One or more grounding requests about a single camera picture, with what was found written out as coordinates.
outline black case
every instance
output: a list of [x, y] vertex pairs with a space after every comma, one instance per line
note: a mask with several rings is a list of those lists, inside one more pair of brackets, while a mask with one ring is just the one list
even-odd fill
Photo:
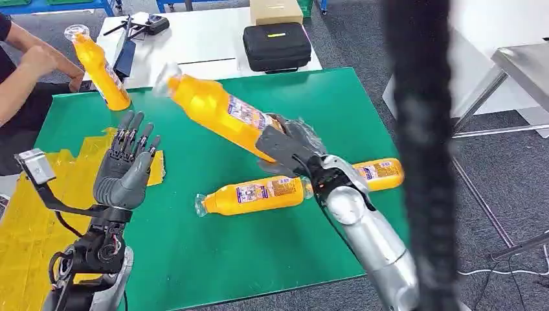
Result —
[[311, 60], [311, 42], [300, 23], [248, 26], [243, 40], [253, 71], [297, 70]]

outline person's arm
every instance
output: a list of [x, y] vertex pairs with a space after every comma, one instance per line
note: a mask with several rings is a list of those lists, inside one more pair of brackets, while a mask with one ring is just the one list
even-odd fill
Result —
[[84, 72], [77, 65], [73, 64], [68, 58], [66, 58], [59, 51], [54, 49], [48, 43], [40, 40], [39, 38], [33, 36], [31, 33], [21, 28], [14, 22], [8, 36], [5, 40], [13, 47], [19, 49], [21, 52], [27, 52], [31, 47], [39, 46], [45, 52], [49, 53], [57, 63], [57, 69], [65, 73], [71, 78], [71, 83], [69, 87], [72, 92], [77, 92], [82, 83], [82, 78], [84, 77]]
[[21, 57], [17, 69], [0, 84], [0, 127], [21, 109], [38, 79], [56, 67], [55, 59], [40, 46], [31, 47]]

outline table leg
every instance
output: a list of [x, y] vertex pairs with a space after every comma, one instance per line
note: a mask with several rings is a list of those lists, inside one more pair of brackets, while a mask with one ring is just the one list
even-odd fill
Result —
[[156, 1], [156, 4], [158, 5], [158, 12], [166, 13], [166, 9], [164, 8], [164, 3], [163, 2]]
[[462, 117], [454, 125], [454, 133], [461, 130], [471, 120], [475, 112], [482, 107], [488, 97], [495, 92], [495, 90], [501, 85], [501, 83], [503, 83], [503, 81], [505, 81], [506, 78], [507, 74], [500, 68], [494, 67], [490, 69], [486, 77], [481, 81], [481, 85], [486, 86], [483, 87], [484, 89], [480, 92], [472, 105], [468, 107], [467, 111], [465, 111]]
[[514, 126], [512, 128], [495, 128], [493, 130], [461, 132], [461, 133], [454, 134], [452, 138], [464, 138], [464, 137], [485, 136], [485, 135], [503, 134], [503, 133], [512, 133], [512, 132], [543, 130], [546, 128], [549, 128], [549, 124]]
[[322, 15], [326, 15], [328, 13], [328, 0], [322, 0], [320, 2], [320, 10], [322, 11]]
[[469, 190], [471, 191], [471, 194], [475, 197], [476, 202], [480, 205], [480, 208], [482, 208], [482, 211], [484, 211], [484, 214], [488, 217], [488, 220], [492, 223], [494, 228], [496, 229], [498, 235], [503, 239], [503, 242], [505, 245], [507, 245], [508, 248], [512, 248], [515, 244], [513, 243], [513, 240], [509, 237], [505, 229], [503, 229], [503, 226], [497, 219], [497, 217], [494, 215], [492, 210], [490, 209], [490, 206], [486, 203], [484, 198], [480, 195], [480, 192], [476, 189], [473, 182], [469, 179], [469, 176], [467, 173], [465, 173], [465, 170], [461, 166], [461, 164], [458, 162], [458, 160], [455, 157], [452, 157], [452, 163], [456, 170], [458, 171], [458, 174], [461, 176], [463, 181], [465, 182], [465, 185]]
[[187, 12], [192, 11], [192, 0], [185, 0], [185, 8]]
[[109, 0], [102, 0], [101, 2], [103, 2], [103, 8], [105, 9], [105, 13], [107, 13], [109, 17], [116, 16]]
[[490, 254], [492, 260], [500, 261], [507, 259], [509, 256], [522, 253], [523, 251], [528, 251], [533, 248], [538, 248], [547, 244], [549, 242], [549, 232], [545, 232], [541, 235], [535, 236], [525, 242], [521, 242], [519, 245], [513, 246], [512, 248], [505, 249], [503, 251], [497, 251]]

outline green mat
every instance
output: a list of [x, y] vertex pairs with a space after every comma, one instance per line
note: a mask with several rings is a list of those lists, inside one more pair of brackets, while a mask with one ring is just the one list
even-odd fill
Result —
[[0, 6], [27, 5], [31, 0], [0, 0]]
[[[397, 157], [353, 69], [222, 80], [225, 89], [264, 112], [302, 117], [328, 151], [351, 163]], [[194, 196], [267, 176], [252, 154], [192, 122], [168, 98], [130, 90], [133, 108], [162, 135], [166, 177], [147, 189], [125, 238], [135, 252], [126, 287], [129, 310], [175, 310], [356, 277], [360, 264], [314, 200], [285, 209], [198, 218]], [[69, 148], [116, 126], [98, 93], [54, 97], [36, 147]], [[408, 240], [401, 189], [374, 192], [373, 202]]]

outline gray carpet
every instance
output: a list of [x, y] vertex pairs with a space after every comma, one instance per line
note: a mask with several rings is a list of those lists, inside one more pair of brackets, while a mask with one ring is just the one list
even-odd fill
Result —
[[[246, 1], [236, 0], [197, 3], [194, 8], [206, 10], [246, 5]], [[185, 6], [175, 5], [175, 9], [183, 11]], [[157, 12], [157, 7], [150, 0], [125, 1], [124, 13], [138, 11]], [[97, 10], [93, 14], [14, 16], [14, 21], [76, 60], [73, 48], [61, 35], [64, 28], [83, 23], [90, 26], [95, 37], [105, 16], [102, 10]], [[329, 0], [327, 16], [320, 15], [318, 4], [313, 5], [313, 16], [306, 21], [306, 29], [323, 67], [351, 66], [356, 70], [381, 119], [394, 134], [394, 119], [381, 98], [390, 71], [379, 16], [378, 0]], [[49, 82], [63, 79], [62, 75], [45, 78]], [[466, 130], [523, 124], [525, 121], [518, 113], [511, 111], [475, 117]], [[462, 139], [455, 142], [455, 147], [459, 160], [515, 242], [549, 229], [549, 191], [545, 185], [549, 180], [549, 170], [545, 169], [548, 140], [535, 132], [522, 132]], [[502, 249], [504, 244], [464, 184], [458, 181], [458, 186], [457, 234], [461, 269], [491, 267], [493, 264], [486, 255]], [[513, 269], [547, 271], [541, 249], [516, 256], [511, 264]], [[498, 269], [508, 270], [507, 262], [500, 264]], [[478, 273], [461, 279], [462, 301], [471, 308], [486, 277], [487, 273]], [[547, 310], [549, 279], [526, 274], [518, 274], [516, 278], [526, 309]], [[196, 310], [351, 311], [379, 308], [372, 285], [363, 277]], [[477, 310], [523, 310], [513, 279], [492, 275]]]

